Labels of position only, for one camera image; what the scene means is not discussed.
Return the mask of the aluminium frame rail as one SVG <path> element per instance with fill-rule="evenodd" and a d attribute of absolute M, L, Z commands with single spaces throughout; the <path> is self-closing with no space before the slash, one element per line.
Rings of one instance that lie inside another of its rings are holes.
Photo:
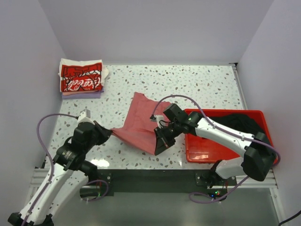
<path fill-rule="evenodd" d="M 31 178 L 30 187 L 38 188 L 45 176 L 48 175 L 48 169 L 35 169 Z M 254 179 L 247 179 L 239 186 L 239 188 L 278 188 L 274 171 L 271 169 L 264 181 L 259 182 Z"/>

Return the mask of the red plastic tray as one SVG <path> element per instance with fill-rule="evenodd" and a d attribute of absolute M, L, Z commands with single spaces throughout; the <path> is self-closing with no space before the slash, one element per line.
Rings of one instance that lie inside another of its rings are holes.
<path fill-rule="evenodd" d="M 264 114 L 259 110 L 205 109 L 204 113 L 209 118 L 223 117 L 233 113 L 245 114 L 259 125 L 268 137 L 270 144 L 273 145 Z M 186 159 L 189 162 L 215 163 L 218 160 L 230 160 L 239 157 L 237 153 L 219 143 L 191 134 L 185 135 L 185 148 Z"/>

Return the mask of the folded red print white shirt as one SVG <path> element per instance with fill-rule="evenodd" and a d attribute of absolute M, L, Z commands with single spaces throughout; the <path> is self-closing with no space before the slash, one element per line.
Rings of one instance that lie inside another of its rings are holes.
<path fill-rule="evenodd" d="M 60 92 L 102 90 L 109 70 L 102 60 L 75 61 L 62 58 L 59 64 Z"/>

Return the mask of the pink t shirt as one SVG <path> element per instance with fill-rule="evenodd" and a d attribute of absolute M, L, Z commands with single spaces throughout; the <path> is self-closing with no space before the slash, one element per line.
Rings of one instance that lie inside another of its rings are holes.
<path fill-rule="evenodd" d="M 158 126 L 150 120 L 151 113 L 157 102 L 148 99 L 144 94 L 135 92 L 124 125 L 113 128 L 112 134 L 141 151 L 159 155 L 156 148 L 154 129 Z"/>

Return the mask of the black t shirt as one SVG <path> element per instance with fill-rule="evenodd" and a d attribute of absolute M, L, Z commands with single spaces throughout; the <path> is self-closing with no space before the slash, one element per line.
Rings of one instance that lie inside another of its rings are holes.
<path fill-rule="evenodd" d="M 257 135 L 259 132 L 265 134 L 265 131 L 259 124 L 245 114 L 232 113 L 226 116 L 210 117 L 210 119 L 240 132 L 253 135 Z"/>

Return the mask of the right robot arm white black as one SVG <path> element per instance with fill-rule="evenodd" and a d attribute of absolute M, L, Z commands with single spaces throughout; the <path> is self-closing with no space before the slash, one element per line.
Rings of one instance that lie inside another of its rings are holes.
<path fill-rule="evenodd" d="M 207 184 L 220 185 L 230 177 L 241 175 L 262 182 L 279 159 L 264 133 L 237 131 L 215 122 L 203 112 L 186 113 L 177 104 L 170 104 L 162 115 L 152 114 L 150 120 L 157 123 L 155 154 L 172 147 L 180 134 L 212 140 L 238 154 L 231 160 L 218 160 L 201 177 Z"/>

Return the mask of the folded lavender shirt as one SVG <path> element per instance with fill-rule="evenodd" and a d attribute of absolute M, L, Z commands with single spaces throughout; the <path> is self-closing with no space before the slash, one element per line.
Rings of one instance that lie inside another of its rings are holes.
<path fill-rule="evenodd" d="M 75 92 L 68 95 L 62 93 L 62 99 L 95 99 L 100 98 L 103 92 L 104 89 L 93 92 Z"/>

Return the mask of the folded light pink shirt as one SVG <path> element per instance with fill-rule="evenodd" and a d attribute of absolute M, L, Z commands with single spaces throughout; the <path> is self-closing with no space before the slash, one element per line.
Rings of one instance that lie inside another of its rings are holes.
<path fill-rule="evenodd" d="M 84 91 L 62 92 L 63 96 L 71 96 L 71 95 L 77 95 L 77 94 L 84 94 Z"/>

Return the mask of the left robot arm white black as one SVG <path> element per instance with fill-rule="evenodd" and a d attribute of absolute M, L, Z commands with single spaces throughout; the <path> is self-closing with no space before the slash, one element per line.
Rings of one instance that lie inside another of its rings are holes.
<path fill-rule="evenodd" d="M 49 213 L 49 208 L 59 194 L 62 195 L 59 203 L 67 199 L 68 195 L 61 189 L 75 171 L 81 172 L 81 177 L 76 178 L 77 185 L 70 192 L 98 182 L 108 186 L 99 178 L 97 166 L 86 160 L 86 155 L 94 146 L 104 144 L 111 134 L 111 130 L 96 121 L 80 122 L 73 135 L 58 148 L 48 175 L 35 195 L 20 212 L 12 213 L 8 222 L 13 226 L 52 226 L 54 214 Z"/>

